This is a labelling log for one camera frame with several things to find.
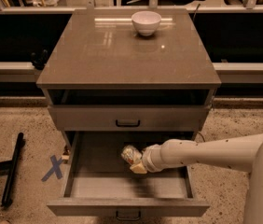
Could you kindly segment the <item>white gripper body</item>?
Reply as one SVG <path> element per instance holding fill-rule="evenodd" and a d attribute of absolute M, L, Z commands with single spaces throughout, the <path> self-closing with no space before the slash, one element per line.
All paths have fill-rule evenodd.
<path fill-rule="evenodd" d="M 160 157 L 160 145 L 146 147 L 142 154 L 142 163 L 148 172 L 156 173 L 163 170 Z"/>

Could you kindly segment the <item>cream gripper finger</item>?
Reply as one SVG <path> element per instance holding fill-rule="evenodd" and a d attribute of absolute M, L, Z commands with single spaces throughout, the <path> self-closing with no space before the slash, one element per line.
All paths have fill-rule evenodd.
<path fill-rule="evenodd" d="M 130 169 L 135 173 L 135 174 L 139 174 L 139 175 L 144 175 L 147 173 L 146 168 L 144 167 L 144 165 L 141 162 L 135 163 L 133 164 Z"/>

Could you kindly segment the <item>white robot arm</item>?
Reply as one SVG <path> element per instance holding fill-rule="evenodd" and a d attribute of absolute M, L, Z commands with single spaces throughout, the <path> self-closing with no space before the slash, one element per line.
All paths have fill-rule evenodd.
<path fill-rule="evenodd" d="M 263 134 L 197 143 L 170 139 L 139 151 L 125 147 L 122 157 L 136 174 L 194 163 L 244 171 L 250 175 L 243 224 L 263 224 Z"/>

